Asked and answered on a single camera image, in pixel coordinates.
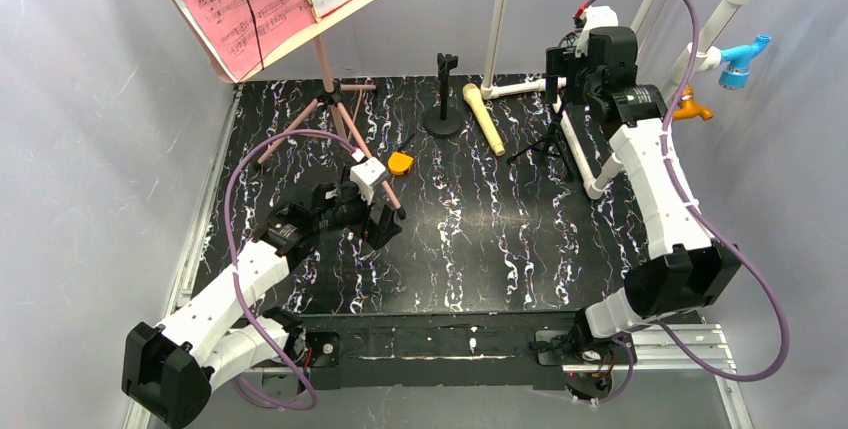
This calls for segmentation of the small black tripod stand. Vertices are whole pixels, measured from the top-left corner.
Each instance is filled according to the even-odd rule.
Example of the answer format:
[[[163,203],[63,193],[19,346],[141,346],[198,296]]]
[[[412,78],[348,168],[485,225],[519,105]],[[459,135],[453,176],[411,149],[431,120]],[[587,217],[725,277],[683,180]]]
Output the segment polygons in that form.
[[[564,180],[566,182],[573,182],[575,175],[569,164],[567,154],[569,146],[561,128],[563,114],[560,109],[556,109],[553,105],[549,106],[548,113],[550,115],[550,121],[542,136],[526,147],[510,155],[506,159],[506,163],[511,165],[528,152],[533,152],[542,159],[559,159],[563,163],[564,167]]]

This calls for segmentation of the cream yellow microphone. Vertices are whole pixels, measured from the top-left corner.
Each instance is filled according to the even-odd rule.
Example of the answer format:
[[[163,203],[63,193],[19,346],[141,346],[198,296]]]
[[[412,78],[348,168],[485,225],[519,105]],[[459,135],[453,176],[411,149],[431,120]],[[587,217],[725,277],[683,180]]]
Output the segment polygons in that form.
[[[484,104],[480,88],[473,83],[468,83],[463,86],[462,95],[464,101],[470,107],[475,119],[477,120],[484,134],[484,137],[486,138],[488,145],[490,146],[494,154],[497,157],[503,156],[505,154],[505,146],[492,120],[492,117],[489,114],[486,105]]]

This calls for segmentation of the black microphone stand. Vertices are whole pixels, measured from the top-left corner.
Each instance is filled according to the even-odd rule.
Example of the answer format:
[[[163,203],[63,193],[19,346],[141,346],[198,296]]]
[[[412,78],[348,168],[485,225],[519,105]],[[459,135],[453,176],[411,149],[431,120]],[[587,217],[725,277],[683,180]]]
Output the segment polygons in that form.
[[[428,109],[423,116],[423,125],[428,134],[436,138],[456,135],[464,120],[456,109],[450,107],[449,76],[458,67],[458,57],[452,54],[437,54],[437,78],[439,81],[439,106]]]

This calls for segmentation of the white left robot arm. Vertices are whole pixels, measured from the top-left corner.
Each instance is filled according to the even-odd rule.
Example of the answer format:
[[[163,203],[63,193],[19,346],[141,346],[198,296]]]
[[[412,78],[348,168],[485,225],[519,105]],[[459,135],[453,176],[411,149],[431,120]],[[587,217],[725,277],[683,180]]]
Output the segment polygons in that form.
[[[346,181],[315,187],[309,206],[277,206],[246,243],[238,263],[223,270],[185,306],[150,325],[138,323],[125,340],[121,390],[169,428],[184,428],[212,393],[246,369],[275,357],[302,327],[282,310],[268,310],[237,329],[253,305],[311,255],[324,233],[348,229],[371,248],[398,235],[404,210],[387,204],[378,219]]]

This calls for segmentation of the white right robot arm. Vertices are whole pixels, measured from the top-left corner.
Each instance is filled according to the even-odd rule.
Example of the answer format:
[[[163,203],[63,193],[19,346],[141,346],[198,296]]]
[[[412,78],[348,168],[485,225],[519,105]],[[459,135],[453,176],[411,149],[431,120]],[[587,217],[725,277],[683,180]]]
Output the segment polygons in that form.
[[[647,231],[648,259],[621,289],[581,309],[570,331],[577,344],[609,340],[664,316],[714,304],[741,266],[730,247],[698,222],[697,205],[672,157],[668,108],[659,89],[637,82],[637,41],[627,27],[583,32],[583,49],[546,51],[546,99],[591,109],[626,173]]]

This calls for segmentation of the right robot arm base mount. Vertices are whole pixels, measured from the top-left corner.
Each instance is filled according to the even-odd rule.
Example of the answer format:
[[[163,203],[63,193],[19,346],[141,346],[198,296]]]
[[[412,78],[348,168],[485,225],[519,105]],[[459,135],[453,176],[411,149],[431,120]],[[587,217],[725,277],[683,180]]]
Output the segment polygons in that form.
[[[577,330],[540,330],[529,344],[537,363],[564,370],[575,403],[597,407],[620,395],[638,360],[629,336],[585,342]]]

